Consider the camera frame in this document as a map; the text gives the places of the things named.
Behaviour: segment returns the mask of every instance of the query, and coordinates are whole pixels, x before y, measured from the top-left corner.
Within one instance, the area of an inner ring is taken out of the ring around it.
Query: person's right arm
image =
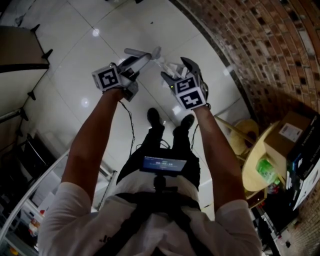
[[[207,106],[194,109],[199,123],[204,155],[209,167],[214,196],[214,211],[234,200],[245,200],[241,168],[226,137]]]

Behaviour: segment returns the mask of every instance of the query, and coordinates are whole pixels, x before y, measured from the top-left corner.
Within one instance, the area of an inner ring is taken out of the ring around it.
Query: phone mount
[[[166,186],[166,178],[163,175],[157,175],[153,180],[153,188],[155,189],[156,193],[166,192],[177,192],[177,186]]]

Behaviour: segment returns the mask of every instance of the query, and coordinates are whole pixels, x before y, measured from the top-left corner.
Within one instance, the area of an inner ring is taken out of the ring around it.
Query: white t-shirt
[[[154,192],[154,177],[153,173],[137,170],[119,182],[114,194]],[[195,186],[182,176],[166,176],[166,185],[177,186],[179,193],[198,199]],[[99,212],[91,213],[88,194],[73,183],[61,183],[40,226],[39,255],[94,255],[119,231],[135,208],[136,204],[112,195]],[[182,207],[182,210],[191,218],[195,236],[214,256],[262,254],[246,201],[226,203],[216,212],[215,221],[197,209]],[[157,247],[167,256],[196,255],[187,234],[164,213],[151,214],[118,255],[150,256]]]

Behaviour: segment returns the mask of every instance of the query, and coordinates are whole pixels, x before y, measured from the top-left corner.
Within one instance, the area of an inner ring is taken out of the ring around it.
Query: black strap
[[[129,203],[137,204],[137,207],[131,213],[130,218],[126,219],[122,223],[120,230],[95,253],[95,256],[117,255],[129,239],[139,231],[141,225],[152,213],[167,213],[168,216],[175,221],[184,232],[186,232],[191,247],[196,255],[213,255],[209,249],[197,239],[190,227],[191,219],[181,210],[182,206],[189,206],[198,210],[200,209],[198,202],[192,200],[190,197],[176,192],[139,192],[135,194],[121,193],[117,194],[117,196],[125,199]]]

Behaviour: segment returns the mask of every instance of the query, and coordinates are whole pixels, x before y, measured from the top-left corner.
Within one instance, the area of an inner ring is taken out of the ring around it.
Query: brick wall
[[[320,113],[319,0],[170,0],[202,32],[262,127],[288,110]],[[181,5],[210,30],[211,35]],[[312,255],[320,237],[320,183],[290,228],[289,255]]]

